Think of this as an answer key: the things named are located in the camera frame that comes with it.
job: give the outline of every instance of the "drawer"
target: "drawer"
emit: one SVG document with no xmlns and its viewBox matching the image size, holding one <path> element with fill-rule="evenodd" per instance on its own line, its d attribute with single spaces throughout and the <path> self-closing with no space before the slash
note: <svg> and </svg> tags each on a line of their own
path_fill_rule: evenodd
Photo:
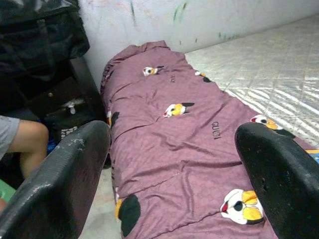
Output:
<svg viewBox="0 0 319 239">
<path fill-rule="evenodd" d="M 69 77 L 50 90 L 28 101 L 26 106 L 38 117 L 43 118 L 47 114 L 56 111 L 63 104 L 81 95 L 78 84 L 72 77 Z"/>
</svg>

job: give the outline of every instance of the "concrete floor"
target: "concrete floor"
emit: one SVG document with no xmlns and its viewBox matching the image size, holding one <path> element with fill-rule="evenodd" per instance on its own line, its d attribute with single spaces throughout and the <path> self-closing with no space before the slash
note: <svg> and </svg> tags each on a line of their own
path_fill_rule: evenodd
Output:
<svg viewBox="0 0 319 239">
<path fill-rule="evenodd" d="M 115 219 L 111 169 L 103 169 L 98 189 L 79 239 L 120 239 L 121 223 Z"/>
</svg>

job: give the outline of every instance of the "yellow beak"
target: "yellow beak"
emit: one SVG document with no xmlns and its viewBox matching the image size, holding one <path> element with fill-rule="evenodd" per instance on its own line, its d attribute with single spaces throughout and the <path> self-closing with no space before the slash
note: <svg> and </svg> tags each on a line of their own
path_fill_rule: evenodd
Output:
<svg viewBox="0 0 319 239">
<path fill-rule="evenodd" d="M 175 109 L 171 112 L 173 116 L 178 116 L 181 114 L 181 109 L 183 108 L 182 104 L 176 104 Z"/>
<path fill-rule="evenodd" d="M 119 218 L 119 212 L 120 212 L 122 202 L 123 202 L 123 200 L 120 198 L 116 204 L 116 207 L 115 207 L 115 218 L 116 219 Z"/>
<path fill-rule="evenodd" d="M 256 205 L 257 204 L 257 195 L 256 195 L 255 191 L 243 192 L 242 201 L 245 204 Z"/>
<path fill-rule="evenodd" d="M 251 221 L 260 220 L 263 218 L 259 209 L 256 207 L 245 208 L 243 211 L 243 216 L 244 216 L 244 219 L 251 220 Z"/>
<path fill-rule="evenodd" d="M 266 126 L 268 128 L 271 128 L 271 129 L 277 129 L 278 128 L 276 123 L 274 121 L 272 121 L 271 119 L 268 119 L 268 123 L 266 124 Z"/>
</svg>

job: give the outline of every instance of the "mattress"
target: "mattress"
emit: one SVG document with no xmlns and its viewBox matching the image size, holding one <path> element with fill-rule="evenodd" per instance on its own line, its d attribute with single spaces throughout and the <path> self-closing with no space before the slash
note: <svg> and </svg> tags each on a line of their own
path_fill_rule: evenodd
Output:
<svg viewBox="0 0 319 239">
<path fill-rule="evenodd" d="M 319 148 L 319 15 L 186 54 L 220 89 Z"/>
</svg>

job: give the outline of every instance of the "bedding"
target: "bedding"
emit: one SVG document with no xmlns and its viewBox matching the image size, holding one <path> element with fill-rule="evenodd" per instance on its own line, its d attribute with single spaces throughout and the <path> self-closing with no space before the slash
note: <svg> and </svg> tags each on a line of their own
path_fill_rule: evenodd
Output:
<svg viewBox="0 0 319 239">
<path fill-rule="evenodd" d="M 281 125 L 220 90 L 165 42 L 129 46 L 107 64 L 117 216 L 126 239 L 277 238 L 236 151 L 245 122 Z"/>
</svg>

